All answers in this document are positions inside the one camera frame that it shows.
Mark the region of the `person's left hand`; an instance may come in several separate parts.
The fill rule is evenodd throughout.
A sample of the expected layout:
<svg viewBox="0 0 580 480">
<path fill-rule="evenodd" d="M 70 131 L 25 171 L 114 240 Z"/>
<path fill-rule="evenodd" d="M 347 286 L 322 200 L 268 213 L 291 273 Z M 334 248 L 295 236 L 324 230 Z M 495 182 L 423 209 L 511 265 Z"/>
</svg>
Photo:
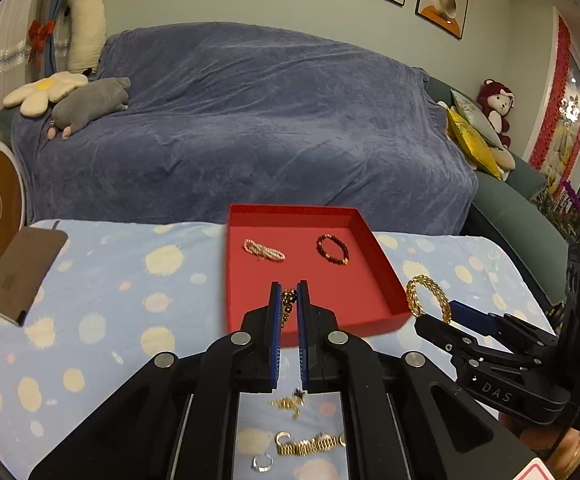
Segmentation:
<svg viewBox="0 0 580 480">
<path fill-rule="evenodd" d="M 544 463 L 556 479 L 567 479 L 580 466 L 580 431 L 570 428 L 565 434 L 554 426 L 532 427 L 504 413 L 498 420 L 535 453 L 545 453 Z"/>
</svg>

